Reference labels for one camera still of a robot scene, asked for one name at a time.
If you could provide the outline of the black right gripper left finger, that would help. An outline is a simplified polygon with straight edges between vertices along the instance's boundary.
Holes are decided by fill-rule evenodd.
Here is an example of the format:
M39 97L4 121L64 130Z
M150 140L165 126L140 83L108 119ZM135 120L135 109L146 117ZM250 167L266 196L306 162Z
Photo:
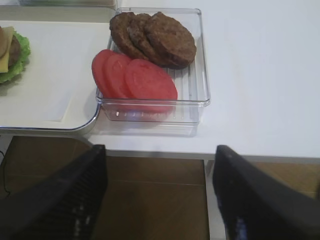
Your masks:
M93 145L48 178L0 202L2 240L89 240L108 186L106 149Z

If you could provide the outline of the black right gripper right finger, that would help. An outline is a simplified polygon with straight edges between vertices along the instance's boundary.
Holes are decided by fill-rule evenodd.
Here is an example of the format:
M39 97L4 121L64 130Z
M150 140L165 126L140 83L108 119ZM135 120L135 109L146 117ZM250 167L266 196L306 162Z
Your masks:
M227 145L212 183L231 240L318 240L320 203L268 176Z

